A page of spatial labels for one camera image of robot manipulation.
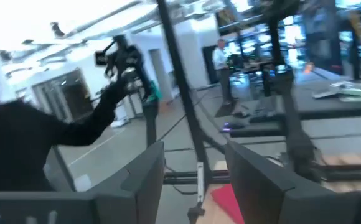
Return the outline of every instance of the table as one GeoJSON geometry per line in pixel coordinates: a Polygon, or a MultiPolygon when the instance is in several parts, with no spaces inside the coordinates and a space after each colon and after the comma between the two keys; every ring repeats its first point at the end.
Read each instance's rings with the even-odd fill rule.
{"type": "MultiPolygon", "coordinates": [[[[326,156],[324,160],[331,164],[356,164],[361,163],[361,156],[356,154],[344,154],[341,156],[326,156]]],[[[218,161],[214,170],[227,170],[226,161],[218,161]]],[[[210,185],[205,193],[205,199],[202,208],[205,209],[205,215],[197,219],[196,224],[234,224],[233,220],[213,201],[211,192],[222,187],[223,184],[210,185]]],[[[335,192],[349,192],[361,190],[361,182],[333,182],[322,183],[322,186],[335,192]]]]}
{"type": "MultiPolygon", "coordinates": [[[[334,83],[334,81],[326,80],[294,87],[293,96],[301,120],[361,116],[361,102],[346,103],[341,102],[338,98],[314,99],[312,97],[313,92],[325,90],[330,83],[334,83]]],[[[285,111],[283,100],[280,96],[276,96],[274,108],[275,114],[273,116],[267,116],[266,113],[257,113],[251,117],[250,122],[261,123],[283,119],[285,111]]]]}

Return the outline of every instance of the red paper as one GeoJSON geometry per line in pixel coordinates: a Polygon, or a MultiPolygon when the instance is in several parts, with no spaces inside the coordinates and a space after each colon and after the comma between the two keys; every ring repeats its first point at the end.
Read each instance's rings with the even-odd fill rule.
{"type": "Polygon", "coordinates": [[[211,192],[213,201],[221,207],[236,224],[245,224],[233,192],[232,185],[227,184],[211,192]]]}

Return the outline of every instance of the grey floor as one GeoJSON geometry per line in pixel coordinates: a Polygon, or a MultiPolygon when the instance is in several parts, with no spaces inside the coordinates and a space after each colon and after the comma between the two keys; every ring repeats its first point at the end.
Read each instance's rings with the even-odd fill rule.
{"type": "MultiPolygon", "coordinates": [[[[296,82],[305,83],[320,79],[321,77],[315,74],[301,74],[298,75],[296,82]]],[[[235,86],[233,88],[234,95],[240,98],[239,104],[253,108],[254,102],[249,101],[247,85],[247,83],[244,83],[235,86]]],[[[208,111],[209,115],[215,115],[222,102],[219,87],[200,91],[197,95],[198,98],[202,98],[200,104],[208,111]]],[[[221,126],[225,121],[234,118],[208,119],[199,105],[195,106],[195,110],[203,129],[219,143],[225,144],[225,137],[218,132],[212,122],[221,126]]],[[[193,148],[193,144],[187,121],[183,117],[182,103],[180,99],[176,99],[168,106],[165,112],[159,114],[157,118],[157,136],[161,137],[180,120],[179,124],[169,132],[163,141],[167,151],[173,149],[184,150],[166,152],[167,164],[176,171],[196,170],[195,153],[193,150],[190,150],[193,148]]],[[[361,118],[304,121],[303,125],[307,133],[311,137],[316,138],[314,143],[324,154],[361,151],[361,118]]],[[[282,137],[238,138],[232,139],[232,141],[240,143],[252,142],[248,145],[248,148],[251,150],[266,156],[276,156],[285,150],[283,142],[266,144],[257,144],[256,142],[282,139],[282,137]]],[[[85,180],[85,177],[88,177],[87,179],[90,180],[90,184],[93,186],[122,168],[145,150],[145,147],[144,121],[132,121],[123,128],[107,129],[102,137],[90,147],[61,147],[60,150],[74,178],[85,180]]],[[[215,162],[224,160],[224,156],[215,149],[208,148],[207,154],[212,167],[215,162]]],[[[179,188],[185,191],[196,190],[194,185],[180,186],[179,188]]],[[[171,186],[164,186],[157,214],[157,224],[188,223],[187,210],[195,206],[195,204],[195,196],[181,195],[171,186]]]]}

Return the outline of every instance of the white shirt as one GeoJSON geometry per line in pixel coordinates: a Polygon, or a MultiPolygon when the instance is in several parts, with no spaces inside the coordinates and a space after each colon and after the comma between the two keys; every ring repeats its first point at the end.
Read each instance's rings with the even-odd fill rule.
{"type": "Polygon", "coordinates": [[[225,57],[225,52],[223,50],[221,50],[220,48],[216,48],[213,52],[212,52],[212,62],[213,62],[213,67],[216,70],[220,70],[220,69],[224,69],[226,68],[227,64],[226,64],[226,57],[225,57]]]}

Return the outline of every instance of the wooden desk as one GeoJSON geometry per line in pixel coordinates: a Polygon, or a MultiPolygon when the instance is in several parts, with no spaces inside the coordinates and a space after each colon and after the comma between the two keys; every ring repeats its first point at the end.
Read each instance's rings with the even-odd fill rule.
{"type": "MultiPolygon", "coordinates": [[[[361,155],[344,154],[342,156],[327,156],[324,160],[328,164],[356,164],[361,163],[361,155]]],[[[227,170],[226,161],[218,161],[215,164],[214,170],[227,170]]],[[[322,183],[322,185],[335,192],[350,192],[355,190],[361,190],[360,181],[352,182],[334,182],[334,183],[322,183]]],[[[210,185],[205,194],[205,199],[202,208],[205,210],[205,215],[200,216],[197,219],[196,224],[235,224],[233,220],[213,201],[211,192],[215,189],[222,187],[223,184],[210,185]]]]}

